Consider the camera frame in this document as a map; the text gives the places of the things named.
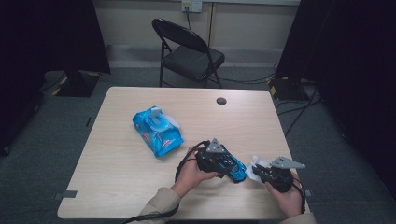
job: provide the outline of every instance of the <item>tan sleeve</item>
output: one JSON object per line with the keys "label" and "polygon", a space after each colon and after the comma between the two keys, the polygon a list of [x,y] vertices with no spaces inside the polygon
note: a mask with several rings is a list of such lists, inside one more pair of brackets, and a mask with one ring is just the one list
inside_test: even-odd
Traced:
{"label": "tan sleeve", "polygon": [[[139,216],[150,213],[164,213],[174,209],[179,203],[180,197],[169,188],[160,188],[157,194],[146,204]],[[169,218],[160,218],[152,220],[138,221],[136,223],[145,224],[163,224],[168,221]]]}
{"label": "tan sleeve", "polygon": [[279,224],[316,224],[317,221],[315,220],[314,214],[313,213],[304,213],[301,214],[297,217],[290,217]]}

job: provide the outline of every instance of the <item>gray plastic piece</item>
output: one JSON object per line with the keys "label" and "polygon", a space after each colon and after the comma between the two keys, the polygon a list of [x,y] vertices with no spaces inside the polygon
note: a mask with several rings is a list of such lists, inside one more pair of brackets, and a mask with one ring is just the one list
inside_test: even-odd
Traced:
{"label": "gray plastic piece", "polygon": [[297,161],[292,161],[292,160],[290,160],[288,158],[285,158],[285,157],[282,157],[282,156],[278,157],[274,161],[271,161],[270,165],[271,166],[275,166],[275,167],[280,168],[280,169],[292,169],[292,168],[294,168],[294,169],[304,169],[305,168],[304,164],[301,164],[301,163],[299,163]]}
{"label": "gray plastic piece", "polygon": [[207,147],[206,151],[210,153],[223,153],[224,148],[221,146],[218,139],[213,138],[213,140],[210,142],[209,146]]}

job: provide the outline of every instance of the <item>plastic packaging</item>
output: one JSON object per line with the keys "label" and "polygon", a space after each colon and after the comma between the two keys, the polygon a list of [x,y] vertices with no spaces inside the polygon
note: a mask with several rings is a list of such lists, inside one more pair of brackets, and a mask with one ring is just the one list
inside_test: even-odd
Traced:
{"label": "plastic packaging", "polygon": [[155,157],[165,155],[184,142],[178,123],[163,114],[158,106],[136,113],[132,122]]}

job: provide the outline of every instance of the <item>black folding chair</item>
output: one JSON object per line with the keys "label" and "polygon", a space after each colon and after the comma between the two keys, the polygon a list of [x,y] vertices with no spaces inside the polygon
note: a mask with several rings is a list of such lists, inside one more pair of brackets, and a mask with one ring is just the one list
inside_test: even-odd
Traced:
{"label": "black folding chair", "polygon": [[[154,19],[152,27],[162,41],[160,87],[163,81],[163,68],[182,75],[195,82],[204,82],[204,88],[208,80],[218,83],[221,87],[217,69],[224,63],[224,54],[208,47],[206,42],[192,30],[174,24],[163,19]],[[166,40],[179,44],[171,50]]]}

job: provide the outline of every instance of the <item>white wall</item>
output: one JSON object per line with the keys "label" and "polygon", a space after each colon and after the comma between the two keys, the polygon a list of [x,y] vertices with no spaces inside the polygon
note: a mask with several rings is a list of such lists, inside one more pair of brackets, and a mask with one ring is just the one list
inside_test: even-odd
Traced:
{"label": "white wall", "polygon": [[[218,2],[203,2],[202,13],[190,13],[191,29],[195,33],[208,43],[210,33],[210,47],[222,50],[228,62],[278,61],[297,11],[296,0],[260,0],[265,4],[214,1]],[[129,46],[134,49],[130,51],[142,49],[146,54],[153,50],[155,60],[161,41],[151,21],[163,18],[188,27],[180,1],[94,0],[94,4],[106,45]]]}

